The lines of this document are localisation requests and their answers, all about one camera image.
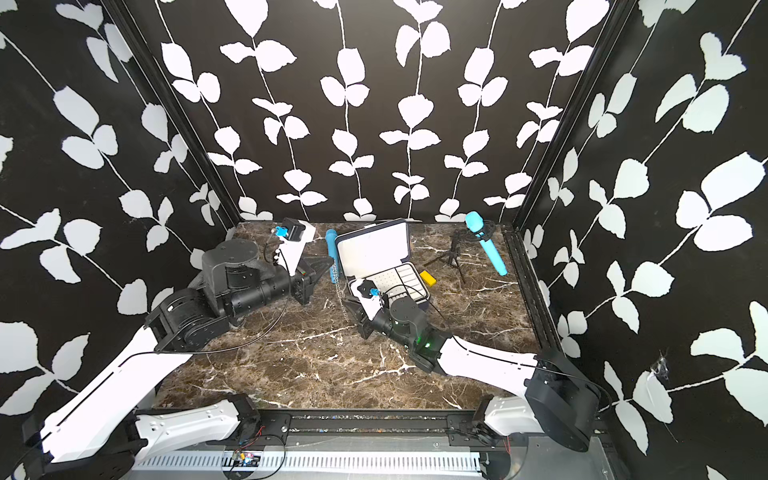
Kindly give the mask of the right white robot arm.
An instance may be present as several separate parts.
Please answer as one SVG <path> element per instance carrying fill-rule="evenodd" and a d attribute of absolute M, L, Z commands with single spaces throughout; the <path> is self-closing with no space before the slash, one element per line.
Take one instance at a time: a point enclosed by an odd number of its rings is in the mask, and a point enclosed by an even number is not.
<path fill-rule="evenodd" d="M 384 335 L 403 346 L 419 369 L 508 392 L 478 408 L 477 428 L 485 435 L 540 433 L 573 451 L 589 449 L 602 392 L 562 352 L 513 353 L 474 344 L 433 326 L 408 296 L 346 297 L 343 305 L 362 337 Z"/>

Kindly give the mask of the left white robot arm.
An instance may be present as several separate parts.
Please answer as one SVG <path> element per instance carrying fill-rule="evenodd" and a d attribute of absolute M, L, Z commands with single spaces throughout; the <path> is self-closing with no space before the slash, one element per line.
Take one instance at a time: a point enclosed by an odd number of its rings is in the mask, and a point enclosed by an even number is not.
<path fill-rule="evenodd" d="M 253 439 L 260 413 L 243 394 L 211 406 L 140 414 L 138 404 L 173 370 L 261 307 L 281 298 L 309 303 L 329 256 L 303 254 L 313 237 L 288 237 L 271 260 L 235 238 L 202 256 L 198 285 L 155 307 L 129 344 L 85 389 L 43 422 L 24 426 L 28 479 L 119 479 L 136 464 L 209 441 Z"/>

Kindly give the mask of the grey jewelry box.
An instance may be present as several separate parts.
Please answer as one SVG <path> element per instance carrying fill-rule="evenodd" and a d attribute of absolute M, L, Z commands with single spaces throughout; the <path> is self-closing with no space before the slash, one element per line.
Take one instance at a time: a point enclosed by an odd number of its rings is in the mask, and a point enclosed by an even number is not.
<path fill-rule="evenodd" d="M 404 219 L 369 225 L 335 240 L 341 274 L 351 295 L 363 297 L 358 287 L 366 280 L 390 301 L 410 297 L 425 310 L 430 293 L 411 261 L 409 224 Z"/>

